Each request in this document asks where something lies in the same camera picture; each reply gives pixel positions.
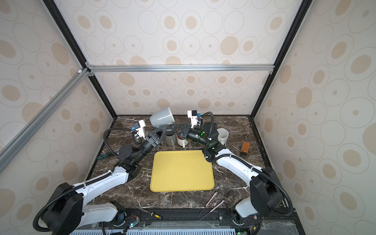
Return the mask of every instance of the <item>white cup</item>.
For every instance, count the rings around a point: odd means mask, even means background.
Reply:
[[[227,139],[229,137],[229,132],[224,128],[217,129],[218,131],[218,140],[219,142],[224,145],[227,142]]]
[[[185,148],[187,145],[188,145],[188,140],[186,139],[179,139],[179,137],[177,136],[177,144],[182,146],[183,148]]]

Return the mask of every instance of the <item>marble tabletop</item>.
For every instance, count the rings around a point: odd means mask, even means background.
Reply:
[[[145,120],[145,131],[148,133],[152,130],[149,122],[150,116],[119,116],[114,127],[131,128],[133,123],[141,119]],[[190,123],[190,119],[186,116],[174,116],[175,123]],[[225,128],[229,131],[226,146],[234,153],[239,154],[244,141],[250,143],[249,152],[245,160],[261,167],[264,167],[260,151],[258,149],[251,126],[246,116],[215,116],[217,128]],[[124,144],[132,144],[130,132],[112,131],[108,142],[112,149],[116,150]],[[201,146],[192,146],[191,142],[184,149],[179,146],[169,146],[165,142],[161,146],[155,148],[140,163],[143,168],[136,178],[132,181],[119,185],[115,188],[96,197],[91,204],[103,204],[111,200],[115,200],[125,208],[134,208],[134,205],[142,208],[202,208],[215,192],[218,197],[215,198],[208,207],[214,207],[222,199],[231,207],[238,201],[249,197],[249,187],[235,174],[226,168],[213,163],[213,175],[215,187],[212,190],[205,191],[181,191],[181,192],[162,192],[155,193],[150,190],[150,179],[152,176],[154,154],[158,151],[169,150],[199,150]],[[115,157],[98,160],[92,178],[103,174],[111,169],[116,163]]]

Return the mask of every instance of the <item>wallpaper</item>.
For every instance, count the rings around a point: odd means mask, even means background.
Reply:
[[[301,0],[55,0],[94,65],[273,64]]]
[[[0,173],[0,234],[35,232],[34,216],[55,188],[85,180],[111,123],[85,78]]]
[[[269,71],[96,73],[118,115],[250,114]]]
[[[0,1],[0,151],[80,67],[38,1]]]
[[[256,117],[307,235],[376,231],[376,2],[317,0]]]

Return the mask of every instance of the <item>aluminum frame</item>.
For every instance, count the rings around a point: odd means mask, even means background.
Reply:
[[[91,72],[173,72],[173,71],[273,71],[274,64],[232,65],[89,65]]]
[[[83,78],[87,77],[87,68],[80,69],[76,75],[39,111],[39,113],[5,146],[0,153],[0,172],[21,151],[40,127],[50,118],[59,106],[72,93]]]

